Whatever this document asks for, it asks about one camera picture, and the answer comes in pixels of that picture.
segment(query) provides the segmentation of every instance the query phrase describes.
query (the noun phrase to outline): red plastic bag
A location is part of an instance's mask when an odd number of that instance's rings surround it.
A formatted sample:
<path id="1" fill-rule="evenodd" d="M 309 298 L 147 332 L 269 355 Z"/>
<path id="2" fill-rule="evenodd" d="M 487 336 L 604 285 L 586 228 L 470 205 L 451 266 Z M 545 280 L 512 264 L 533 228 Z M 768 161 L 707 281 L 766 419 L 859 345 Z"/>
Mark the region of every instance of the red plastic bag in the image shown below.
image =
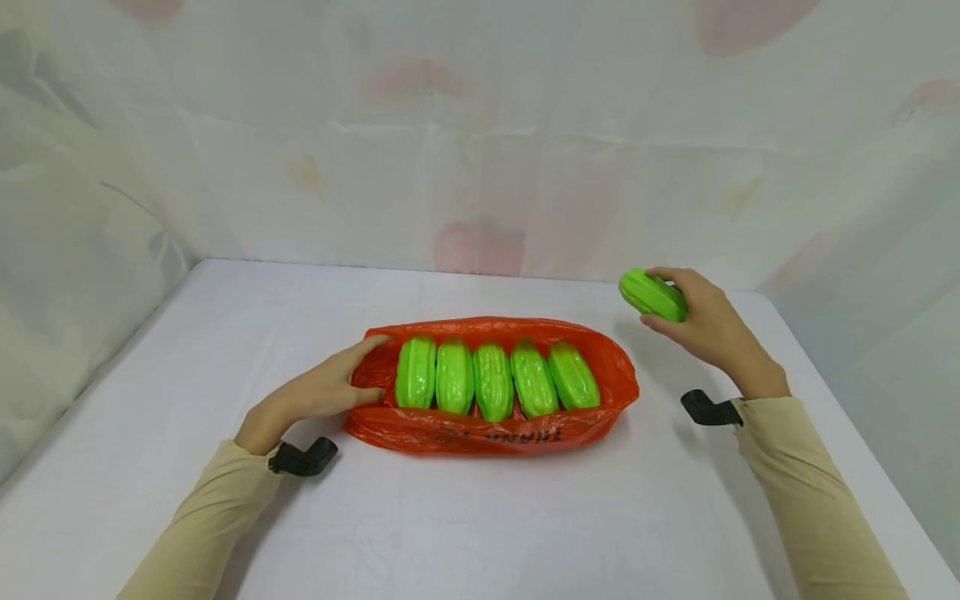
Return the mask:
<path id="1" fill-rule="evenodd" d="M 634 366 L 616 342 L 592 329 L 550 319 L 475 317 L 379 327 L 367 336 L 386 333 L 396 338 L 375 348 L 353 372 L 353 385 L 383 388 L 382 402 L 349 411 L 344 429 L 368 444 L 416 454 L 539 454 L 593 444 L 602 440 L 620 413 L 639 397 Z M 476 402 L 468 415 L 440 410 L 397 408 L 394 384 L 396 361 L 403 342 L 428 335 L 438 344 L 463 338 L 471 350 L 496 341 L 507 352 L 520 338 L 533 338 L 540 353 L 550 344 L 572 342 L 593 372 L 600 388 L 600 406 L 543 415 L 528 420 L 514 393 L 514 414 L 499 423 L 480 418 Z"/>

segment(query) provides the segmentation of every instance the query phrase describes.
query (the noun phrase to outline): beige sleeve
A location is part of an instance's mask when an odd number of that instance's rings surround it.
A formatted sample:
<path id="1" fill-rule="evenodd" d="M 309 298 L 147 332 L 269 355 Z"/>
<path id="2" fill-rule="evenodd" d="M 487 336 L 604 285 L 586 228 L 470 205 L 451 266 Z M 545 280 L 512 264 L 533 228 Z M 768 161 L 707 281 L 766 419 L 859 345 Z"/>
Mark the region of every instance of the beige sleeve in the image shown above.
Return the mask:
<path id="1" fill-rule="evenodd" d="M 804 600 L 905 600 L 906 591 L 804 406 L 734 400 L 740 453 L 766 493 Z"/>
<path id="2" fill-rule="evenodd" d="M 267 467 L 269 458 L 221 442 L 117 598 L 212 598 L 233 546 L 274 499 L 281 476 Z"/>

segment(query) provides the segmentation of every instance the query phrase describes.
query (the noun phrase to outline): hand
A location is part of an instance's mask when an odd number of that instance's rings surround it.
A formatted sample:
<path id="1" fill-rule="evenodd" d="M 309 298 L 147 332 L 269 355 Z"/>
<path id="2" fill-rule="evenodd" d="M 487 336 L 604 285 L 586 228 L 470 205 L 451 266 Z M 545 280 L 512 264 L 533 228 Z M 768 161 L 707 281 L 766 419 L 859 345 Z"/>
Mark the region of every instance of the hand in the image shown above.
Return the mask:
<path id="1" fill-rule="evenodd" d="M 299 420 L 328 417 L 377 402 L 384 390 L 354 388 L 350 377 L 364 356 L 390 339 L 387 335 L 373 335 L 284 383 L 251 408 L 234 442 L 250 454 L 266 455 Z"/>
<path id="2" fill-rule="evenodd" d="M 744 399 L 790 396 L 783 367 L 763 349 L 722 289 L 692 269 L 658 267 L 647 275 L 673 281 L 684 293 L 688 311 L 683 323 L 643 315 L 643 324 L 725 372 Z"/>

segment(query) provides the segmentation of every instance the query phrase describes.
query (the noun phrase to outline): white tabletop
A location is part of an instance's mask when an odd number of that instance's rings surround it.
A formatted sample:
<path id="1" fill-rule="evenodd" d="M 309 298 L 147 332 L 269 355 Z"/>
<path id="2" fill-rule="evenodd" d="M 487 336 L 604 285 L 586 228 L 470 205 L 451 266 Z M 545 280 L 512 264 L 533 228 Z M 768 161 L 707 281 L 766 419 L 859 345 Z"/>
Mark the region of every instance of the white tabletop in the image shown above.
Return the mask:
<path id="1" fill-rule="evenodd" d="M 731 299 L 787 368 L 914 600 L 960 598 L 937 554 L 771 303 Z M 130 341 L 0 495 L 0 597 L 107 598 L 216 444 L 291 376 L 368 327 L 477 315 L 592 327 L 630 354 L 640 399 L 600 444 L 532 458 L 414 458 L 338 420 L 340 456 L 288 478 L 220 598 L 796 598 L 730 428 L 680 395 L 733 395 L 646 331 L 612 284 L 208 260 Z"/>

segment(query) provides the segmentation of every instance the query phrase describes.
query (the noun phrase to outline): wrist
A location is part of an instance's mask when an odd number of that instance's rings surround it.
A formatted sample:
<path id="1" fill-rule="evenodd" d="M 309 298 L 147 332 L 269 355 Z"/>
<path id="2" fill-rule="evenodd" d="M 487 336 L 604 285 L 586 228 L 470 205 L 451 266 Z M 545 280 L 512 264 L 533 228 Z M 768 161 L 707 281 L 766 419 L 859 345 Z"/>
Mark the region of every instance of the wrist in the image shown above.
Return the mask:
<path id="1" fill-rule="evenodd" d="M 287 405 L 267 397 L 250 409 L 233 441 L 250 454 L 266 456 L 298 420 Z"/>
<path id="2" fill-rule="evenodd" d="M 791 396 L 786 371 L 764 350 L 727 371 L 744 400 Z"/>

